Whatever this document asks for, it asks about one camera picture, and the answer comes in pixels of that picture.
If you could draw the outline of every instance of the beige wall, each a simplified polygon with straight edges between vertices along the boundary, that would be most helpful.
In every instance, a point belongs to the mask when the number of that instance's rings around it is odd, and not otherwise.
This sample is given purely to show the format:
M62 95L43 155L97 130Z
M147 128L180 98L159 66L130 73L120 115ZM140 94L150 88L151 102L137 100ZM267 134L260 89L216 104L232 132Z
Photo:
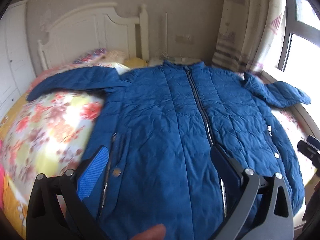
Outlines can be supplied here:
M29 0L27 5L27 34L29 49L36 73L41 73L37 40L46 40L40 18L46 15L52 23L66 12L89 3L117 2L119 16L138 15L138 6L147 5L149 13L150 56L164 50L164 14L169 15L169 50L171 57L195 57L211 62L220 25L223 0ZM176 34L191 34L193 45L175 42Z

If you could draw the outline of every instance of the blue jacket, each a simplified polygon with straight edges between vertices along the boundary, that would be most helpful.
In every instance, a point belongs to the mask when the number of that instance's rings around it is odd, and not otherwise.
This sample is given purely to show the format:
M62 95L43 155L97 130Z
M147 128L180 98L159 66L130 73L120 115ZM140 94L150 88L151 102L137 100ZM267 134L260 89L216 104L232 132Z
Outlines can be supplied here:
M248 73L243 80L203 62L189 67L165 62L122 76L115 69L88 67L47 78L28 100L56 88L106 94L83 159L100 145L112 149L106 202L97 219L112 240L130 239L159 223L167 227L166 239L207 240L215 232L223 221L223 201L210 140L243 168L264 176L283 174L293 213L302 205L304 187L295 151L268 106L310 103L287 83L264 85ZM94 217L103 177L83 200Z

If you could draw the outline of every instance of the human hand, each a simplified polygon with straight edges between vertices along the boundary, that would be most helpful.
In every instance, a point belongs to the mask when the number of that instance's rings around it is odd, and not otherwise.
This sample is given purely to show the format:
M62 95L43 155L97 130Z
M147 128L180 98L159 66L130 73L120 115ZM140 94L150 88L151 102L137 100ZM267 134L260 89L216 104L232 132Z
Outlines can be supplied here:
M131 240L163 240L166 228L163 224L149 228L140 234L135 235Z

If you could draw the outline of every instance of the jacket sleeve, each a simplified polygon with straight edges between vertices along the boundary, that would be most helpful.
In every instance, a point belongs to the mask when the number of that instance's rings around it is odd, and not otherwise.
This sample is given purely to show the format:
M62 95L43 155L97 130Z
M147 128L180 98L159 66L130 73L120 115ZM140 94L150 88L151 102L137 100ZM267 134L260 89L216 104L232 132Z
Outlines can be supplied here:
M279 108L289 107L297 103L306 105L311 103L310 97L300 89L280 81L272 84L263 84L249 73L244 73L243 87L267 104Z
M120 79L116 69L108 67L84 67L56 74L39 83L28 95L32 101L54 89L104 90L113 92L117 87L125 87L129 82Z

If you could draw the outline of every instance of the curtain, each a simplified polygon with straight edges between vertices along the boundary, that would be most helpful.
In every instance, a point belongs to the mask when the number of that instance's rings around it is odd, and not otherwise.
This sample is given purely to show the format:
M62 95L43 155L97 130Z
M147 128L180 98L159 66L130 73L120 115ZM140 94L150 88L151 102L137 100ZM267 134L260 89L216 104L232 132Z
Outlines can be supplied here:
M266 65L276 66L285 4L286 0L224 0L212 65L256 74Z

